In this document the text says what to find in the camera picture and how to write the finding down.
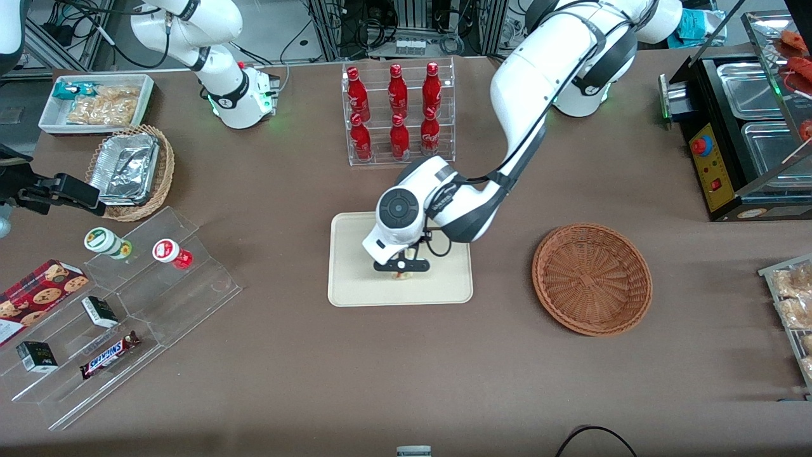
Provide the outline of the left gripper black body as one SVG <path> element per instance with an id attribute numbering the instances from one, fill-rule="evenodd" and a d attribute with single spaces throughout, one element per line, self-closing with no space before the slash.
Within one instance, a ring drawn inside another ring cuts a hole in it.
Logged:
<path id="1" fill-rule="evenodd" d="M 426 258 L 396 257 L 391 258 L 384 264 L 374 262 L 373 267 L 374 270 L 378 272 L 428 272 L 430 269 L 430 262 Z"/>

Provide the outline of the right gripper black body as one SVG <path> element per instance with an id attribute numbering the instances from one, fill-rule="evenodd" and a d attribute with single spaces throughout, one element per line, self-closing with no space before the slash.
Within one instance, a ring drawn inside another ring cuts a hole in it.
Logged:
<path id="1" fill-rule="evenodd" d="M 34 173 L 31 162 L 29 154 L 1 145 L 1 203 L 46 216 L 59 202 L 39 185 L 43 177 Z"/>

